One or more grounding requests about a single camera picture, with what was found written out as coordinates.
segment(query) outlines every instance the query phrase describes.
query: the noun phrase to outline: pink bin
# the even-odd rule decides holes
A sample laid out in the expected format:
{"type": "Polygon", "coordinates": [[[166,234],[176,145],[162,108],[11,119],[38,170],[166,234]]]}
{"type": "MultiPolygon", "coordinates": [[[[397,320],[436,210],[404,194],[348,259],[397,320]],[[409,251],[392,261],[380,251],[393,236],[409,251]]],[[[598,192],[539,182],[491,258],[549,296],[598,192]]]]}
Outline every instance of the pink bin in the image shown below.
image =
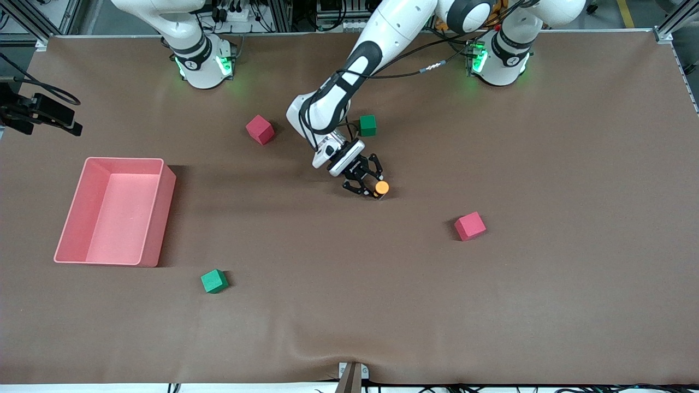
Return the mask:
{"type": "Polygon", "coordinates": [[[160,158],[86,159],[54,261],[157,265],[174,188],[160,158]]]}

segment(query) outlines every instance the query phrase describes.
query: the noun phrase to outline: yellow floor stripe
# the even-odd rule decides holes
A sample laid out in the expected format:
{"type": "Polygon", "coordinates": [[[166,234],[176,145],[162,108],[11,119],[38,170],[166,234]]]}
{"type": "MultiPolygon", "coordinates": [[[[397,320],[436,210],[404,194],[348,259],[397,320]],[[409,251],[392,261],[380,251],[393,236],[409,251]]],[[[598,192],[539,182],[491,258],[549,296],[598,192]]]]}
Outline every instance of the yellow floor stripe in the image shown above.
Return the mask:
{"type": "Polygon", "coordinates": [[[624,26],[627,29],[633,29],[633,19],[631,19],[631,13],[628,12],[626,0],[617,0],[617,4],[619,5],[619,11],[621,11],[621,19],[624,20],[624,26]]]}

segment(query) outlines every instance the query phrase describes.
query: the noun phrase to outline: cube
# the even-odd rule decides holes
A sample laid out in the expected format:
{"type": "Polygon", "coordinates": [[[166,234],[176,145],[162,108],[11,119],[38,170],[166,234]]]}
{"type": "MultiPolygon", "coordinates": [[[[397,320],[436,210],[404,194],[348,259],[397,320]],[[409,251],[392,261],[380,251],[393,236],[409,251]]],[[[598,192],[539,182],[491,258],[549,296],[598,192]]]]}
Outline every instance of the cube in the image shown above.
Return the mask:
{"type": "Polygon", "coordinates": [[[364,115],[359,117],[359,135],[376,135],[376,117],[374,117],[374,115],[364,115]]]}
{"type": "Polygon", "coordinates": [[[228,287],[228,280],[219,269],[214,269],[201,276],[201,283],[204,284],[204,290],[210,294],[217,294],[228,287]]]}
{"type": "Polygon", "coordinates": [[[459,218],[454,226],[461,241],[467,241],[485,232],[485,224],[477,211],[459,218]]]}
{"type": "Polygon", "coordinates": [[[247,133],[260,145],[269,142],[274,136],[274,129],[264,117],[257,115],[245,126],[247,133]]]}

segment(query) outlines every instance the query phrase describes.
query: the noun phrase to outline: green cube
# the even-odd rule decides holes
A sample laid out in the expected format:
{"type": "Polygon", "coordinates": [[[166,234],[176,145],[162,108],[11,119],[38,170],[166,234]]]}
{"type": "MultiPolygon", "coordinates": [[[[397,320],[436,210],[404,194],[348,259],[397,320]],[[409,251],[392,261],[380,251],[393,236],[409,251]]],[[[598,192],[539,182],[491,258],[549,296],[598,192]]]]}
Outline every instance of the green cube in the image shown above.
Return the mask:
{"type": "Polygon", "coordinates": [[[201,276],[201,283],[204,284],[206,292],[210,294],[217,294],[228,287],[228,280],[219,269],[214,269],[201,276]]]}
{"type": "Polygon", "coordinates": [[[376,117],[374,117],[374,115],[364,115],[359,117],[359,135],[376,135],[376,117]]]}

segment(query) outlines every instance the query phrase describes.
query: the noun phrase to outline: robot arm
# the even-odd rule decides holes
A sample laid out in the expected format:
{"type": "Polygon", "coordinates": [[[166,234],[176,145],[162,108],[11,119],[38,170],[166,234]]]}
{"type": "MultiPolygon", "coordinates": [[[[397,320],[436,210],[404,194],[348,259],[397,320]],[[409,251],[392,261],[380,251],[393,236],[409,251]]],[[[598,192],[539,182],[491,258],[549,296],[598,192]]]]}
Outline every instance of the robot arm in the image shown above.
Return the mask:
{"type": "Polygon", "coordinates": [[[492,9],[492,0],[384,0],[372,14],[344,66],[316,91],[297,96],[287,110],[287,119],[315,151],[313,166],[330,161],[332,176],[345,175],[345,189],[357,194],[382,197],[367,188],[370,175],[382,180],[378,158],[361,155],[364,143],[348,141],[336,127],[347,115],[350,99],[367,76],[396,58],[420,32],[427,19],[437,13],[457,26],[457,31],[481,27],[492,9]],[[376,170],[368,168],[368,161],[376,170]],[[357,182],[358,187],[350,182],[357,182]]]}
{"type": "Polygon", "coordinates": [[[471,65],[472,72],[490,85],[513,83],[524,72],[542,25],[571,23],[584,6],[585,0],[525,0],[503,20],[499,30],[483,36],[483,48],[471,65]]]}
{"type": "Polygon", "coordinates": [[[232,78],[234,56],[230,42],[204,34],[189,12],[205,0],[112,0],[120,10],[135,15],[156,29],[175,53],[180,74],[198,89],[215,87],[232,78]]]}

